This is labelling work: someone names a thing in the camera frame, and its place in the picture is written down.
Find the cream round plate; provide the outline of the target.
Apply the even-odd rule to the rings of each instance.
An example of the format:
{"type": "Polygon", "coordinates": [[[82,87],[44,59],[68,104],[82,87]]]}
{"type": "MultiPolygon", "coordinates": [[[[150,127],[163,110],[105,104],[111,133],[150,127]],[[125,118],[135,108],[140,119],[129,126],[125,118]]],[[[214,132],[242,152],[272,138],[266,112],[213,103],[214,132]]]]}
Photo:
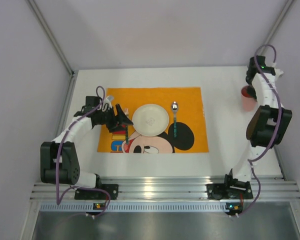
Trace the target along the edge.
{"type": "Polygon", "coordinates": [[[132,116],[135,131],[146,137],[154,137],[163,133],[169,121],[167,111],[157,104],[142,105],[132,116]]]}

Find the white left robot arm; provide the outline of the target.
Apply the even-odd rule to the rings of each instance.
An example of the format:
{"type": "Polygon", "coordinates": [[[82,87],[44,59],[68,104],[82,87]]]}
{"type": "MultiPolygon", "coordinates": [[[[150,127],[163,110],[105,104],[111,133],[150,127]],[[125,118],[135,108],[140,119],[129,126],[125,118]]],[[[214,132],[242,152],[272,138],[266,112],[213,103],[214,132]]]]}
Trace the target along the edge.
{"type": "Polygon", "coordinates": [[[76,146],[95,126],[104,125],[110,133],[124,131],[133,122],[119,104],[112,106],[112,96],[86,96],[70,125],[52,141],[40,146],[40,179],[47,184],[64,184],[83,188],[100,188],[96,173],[81,170],[76,146]]]}

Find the spoon with patterned handle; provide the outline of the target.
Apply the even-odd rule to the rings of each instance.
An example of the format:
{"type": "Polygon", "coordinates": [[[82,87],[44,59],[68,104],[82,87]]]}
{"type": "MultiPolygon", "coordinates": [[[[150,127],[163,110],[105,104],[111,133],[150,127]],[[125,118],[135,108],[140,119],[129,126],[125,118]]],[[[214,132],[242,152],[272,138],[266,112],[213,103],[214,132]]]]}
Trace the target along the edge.
{"type": "Polygon", "coordinates": [[[173,136],[174,138],[177,137],[177,113],[179,110],[178,103],[176,101],[173,101],[171,104],[171,110],[173,113],[173,136]]]}

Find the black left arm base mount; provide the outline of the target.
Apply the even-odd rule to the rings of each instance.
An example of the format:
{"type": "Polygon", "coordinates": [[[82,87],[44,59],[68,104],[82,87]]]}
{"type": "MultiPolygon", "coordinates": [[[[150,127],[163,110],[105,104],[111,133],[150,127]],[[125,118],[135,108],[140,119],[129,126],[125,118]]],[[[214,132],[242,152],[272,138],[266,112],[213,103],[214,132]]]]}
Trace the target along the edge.
{"type": "Polygon", "coordinates": [[[118,184],[102,184],[100,190],[79,188],[75,191],[75,200],[116,200],[119,193],[118,184]]]}

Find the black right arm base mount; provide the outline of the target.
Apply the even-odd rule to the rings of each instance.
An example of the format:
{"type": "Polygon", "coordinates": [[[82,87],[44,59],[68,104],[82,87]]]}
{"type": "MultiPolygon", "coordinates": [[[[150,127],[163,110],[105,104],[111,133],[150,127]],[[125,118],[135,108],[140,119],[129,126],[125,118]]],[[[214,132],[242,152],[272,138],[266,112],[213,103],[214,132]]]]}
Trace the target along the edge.
{"type": "Polygon", "coordinates": [[[206,185],[209,200],[244,200],[253,199],[249,182],[226,185],[225,183],[211,183],[206,185]]]}

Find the pink plastic cup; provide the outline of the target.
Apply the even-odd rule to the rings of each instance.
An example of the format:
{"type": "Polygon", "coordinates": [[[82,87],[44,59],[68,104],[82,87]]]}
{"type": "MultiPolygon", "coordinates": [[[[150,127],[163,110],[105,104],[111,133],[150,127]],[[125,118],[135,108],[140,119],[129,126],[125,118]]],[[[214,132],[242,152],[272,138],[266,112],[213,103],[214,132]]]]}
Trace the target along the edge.
{"type": "Polygon", "coordinates": [[[241,89],[241,103],[244,111],[251,112],[255,109],[257,101],[248,94],[248,87],[249,86],[246,85],[241,89]]]}

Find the fork with patterned handle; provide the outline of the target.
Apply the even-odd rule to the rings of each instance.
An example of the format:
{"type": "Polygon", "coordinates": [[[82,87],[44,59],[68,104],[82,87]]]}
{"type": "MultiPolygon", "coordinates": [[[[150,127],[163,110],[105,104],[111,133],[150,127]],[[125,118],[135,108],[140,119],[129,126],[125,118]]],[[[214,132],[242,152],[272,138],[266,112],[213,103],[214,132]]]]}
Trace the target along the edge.
{"type": "MultiPolygon", "coordinates": [[[[124,114],[129,117],[129,110],[128,108],[124,109],[124,114]]],[[[128,131],[128,125],[125,126],[125,144],[129,144],[129,131],[128,131]]]]}

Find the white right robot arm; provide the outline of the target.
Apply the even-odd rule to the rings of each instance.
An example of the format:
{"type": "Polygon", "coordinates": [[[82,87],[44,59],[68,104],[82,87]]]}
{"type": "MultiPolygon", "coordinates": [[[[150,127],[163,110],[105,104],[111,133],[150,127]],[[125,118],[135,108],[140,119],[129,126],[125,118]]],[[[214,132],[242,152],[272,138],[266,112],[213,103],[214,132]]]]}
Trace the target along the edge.
{"type": "Polygon", "coordinates": [[[244,93],[252,98],[257,109],[247,125],[247,147],[239,162],[231,169],[232,176],[240,182],[249,182],[252,168],[273,146],[281,143],[293,113],[284,108],[276,88],[283,71],[274,65],[267,66],[264,56],[249,60],[244,93]]]}

